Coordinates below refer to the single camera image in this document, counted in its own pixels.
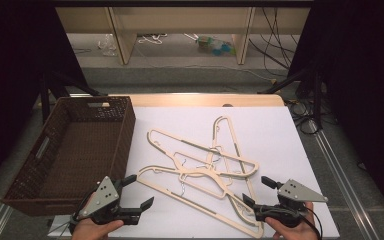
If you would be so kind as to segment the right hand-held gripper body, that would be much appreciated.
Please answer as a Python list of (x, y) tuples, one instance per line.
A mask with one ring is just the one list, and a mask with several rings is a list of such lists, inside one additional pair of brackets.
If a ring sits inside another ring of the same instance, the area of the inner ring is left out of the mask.
[(254, 215), (257, 221), (265, 221), (270, 217), (289, 228), (294, 228), (301, 223), (308, 212), (306, 202), (328, 202), (327, 197), (293, 179), (282, 184), (280, 189), (275, 189), (278, 204), (269, 206), (255, 203)]

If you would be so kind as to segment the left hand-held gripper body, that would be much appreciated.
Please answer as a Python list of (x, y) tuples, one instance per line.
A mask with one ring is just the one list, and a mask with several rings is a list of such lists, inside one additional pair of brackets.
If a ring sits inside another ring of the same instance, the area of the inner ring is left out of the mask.
[(122, 220), (125, 225), (137, 225), (141, 215), (140, 208), (122, 208), (121, 180), (113, 181), (105, 176), (98, 184), (92, 196), (77, 212), (77, 220), (91, 219), (95, 224), (104, 225)]

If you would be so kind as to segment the beige plastic clothes hanger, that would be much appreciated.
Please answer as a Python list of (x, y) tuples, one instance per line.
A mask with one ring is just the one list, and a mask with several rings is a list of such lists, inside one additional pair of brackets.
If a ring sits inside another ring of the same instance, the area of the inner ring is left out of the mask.
[(255, 220), (251, 207), (242, 199), (242, 193), (255, 197), (251, 177), (259, 170), (259, 164), (242, 156), (233, 122), (229, 116), (218, 117), (212, 127), (210, 163), (231, 191), (227, 199), (236, 216), (254, 235), (260, 236), (264, 227)]
[(147, 132), (147, 141), (171, 160), (173, 167), (170, 171), (180, 177), (246, 179), (259, 170), (258, 162), (246, 159), (237, 152), (235, 142), (235, 153), (226, 152), (217, 144), (217, 135), (214, 135), (212, 146), (204, 146), (169, 132), (151, 129)]
[(233, 178), (233, 173), (204, 167), (177, 169), (158, 165), (146, 166), (137, 175), (139, 183), (248, 236), (261, 238), (263, 224), (254, 220), (252, 209), (230, 189)]

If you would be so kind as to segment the brown woven basket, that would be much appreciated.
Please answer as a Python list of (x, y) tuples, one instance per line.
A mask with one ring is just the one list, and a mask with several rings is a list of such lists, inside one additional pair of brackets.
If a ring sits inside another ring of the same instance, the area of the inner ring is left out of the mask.
[(135, 121), (128, 96), (58, 99), (2, 202), (28, 216), (73, 213), (104, 177), (125, 177)]

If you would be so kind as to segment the person's left hand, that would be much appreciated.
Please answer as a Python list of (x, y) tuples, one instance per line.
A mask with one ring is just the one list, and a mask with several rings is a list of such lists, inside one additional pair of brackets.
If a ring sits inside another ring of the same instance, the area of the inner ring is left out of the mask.
[(95, 224), (91, 219), (81, 220), (72, 233), (71, 240), (108, 240), (108, 235), (124, 225), (115, 220), (104, 225)]

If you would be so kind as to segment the person's right hand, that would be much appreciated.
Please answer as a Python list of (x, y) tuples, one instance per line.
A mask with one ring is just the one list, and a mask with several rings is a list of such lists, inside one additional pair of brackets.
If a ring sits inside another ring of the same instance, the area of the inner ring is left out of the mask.
[(270, 217), (267, 217), (265, 222), (275, 230), (273, 240), (319, 240), (318, 234), (306, 222), (301, 222), (295, 228), (286, 227)]

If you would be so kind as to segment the white table mat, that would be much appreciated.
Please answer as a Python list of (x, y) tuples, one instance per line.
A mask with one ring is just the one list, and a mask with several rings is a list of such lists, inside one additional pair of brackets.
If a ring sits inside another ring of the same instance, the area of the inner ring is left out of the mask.
[[(295, 125), (285, 107), (138, 107), (127, 171), (158, 165), (172, 168), (171, 160), (147, 141), (147, 132), (159, 129), (204, 146), (211, 146), (212, 127), (220, 116), (233, 122), (242, 156), (259, 163), (251, 177), (259, 204), (275, 205), (274, 190), (261, 182), (267, 176), (278, 182), (294, 179), (314, 191), (320, 189)], [(264, 234), (253, 238), (138, 181), (124, 188), (121, 203), (136, 207), (148, 198), (153, 206), (136, 226), (110, 233), (110, 240), (249, 240), (268, 239), (273, 229), (263, 224)]]

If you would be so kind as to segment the black metal stand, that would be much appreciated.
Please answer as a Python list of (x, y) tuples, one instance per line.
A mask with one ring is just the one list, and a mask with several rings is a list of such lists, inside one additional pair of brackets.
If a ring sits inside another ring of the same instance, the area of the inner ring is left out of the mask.
[(299, 70), (298, 72), (288, 76), (282, 82), (273, 85), (267, 90), (261, 91), (261, 94), (274, 94), (275, 92), (283, 89), (290, 85), (296, 80), (300, 80), (301, 84), (297, 88), (296, 95), (298, 97), (304, 96), (306, 93), (313, 95), (313, 111), (309, 118), (315, 124), (315, 132), (319, 132), (323, 129), (321, 123), (321, 103), (322, 103), (322, 92), (321, 92), (321, 75), (319, 72), (319, 66), (316, 63), (311, 63), (307, 67)]
[(104, 93), (100, 93), (97, 90), (90, 88), (85, 81), (81, 82), (80, 80), (76, 80), (56, 71), (44, 73), (40, 79), (40, 97), (42, 103), (43, 122), (46, 122), (50, 115), (49, 94), (52, 94), (56, 100), (60, 97), (69, 97), (70, 94), (66, 89), (67, 86), (74, 86), (91, 96), (104, 96)]

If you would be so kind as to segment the black curtain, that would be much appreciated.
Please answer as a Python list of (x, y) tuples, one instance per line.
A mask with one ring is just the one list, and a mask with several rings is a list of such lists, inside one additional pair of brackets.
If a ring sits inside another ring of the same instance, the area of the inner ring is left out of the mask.
[(384, 196), (384, 0), (313, 0), (290, 71), (318, 53), (332, 109)]
[(86, 82), (52, 0), (0, 0), (0, 166), (53, 72)]

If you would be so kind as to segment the clear plastic bag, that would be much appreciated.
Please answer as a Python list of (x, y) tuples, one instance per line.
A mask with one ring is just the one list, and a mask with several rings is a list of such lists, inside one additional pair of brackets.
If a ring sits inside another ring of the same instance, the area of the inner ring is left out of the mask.
[(117, 47), (112, 34), (106, 34), (103, 40), (98, 41), (97, 46), (104, 56), (117, 56)]

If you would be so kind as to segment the colourful plastic packet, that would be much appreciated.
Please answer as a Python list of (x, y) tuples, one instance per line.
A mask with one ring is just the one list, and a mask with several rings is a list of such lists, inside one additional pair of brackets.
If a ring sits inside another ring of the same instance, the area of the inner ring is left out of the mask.
[(209, 36), (199, 36), (196, 40), (200, 49), (207, 50), (215, 56), (223, 54), (235, 55), (234, 47), (226, 41), (215, 39)]

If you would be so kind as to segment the light wooden shelf unit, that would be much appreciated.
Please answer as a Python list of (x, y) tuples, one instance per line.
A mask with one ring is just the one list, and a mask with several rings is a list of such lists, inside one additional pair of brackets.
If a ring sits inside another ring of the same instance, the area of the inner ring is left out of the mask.
[(302, 33), (307, 8), (292, 7), (58, 7), (68, 33), (111, 34), (121, 64), (129, 62), (136, 38), (150, 33), (229, 34), (237, 63), (245, 63), (249, 37), (269, 34), (277, 24), (282, 35)]

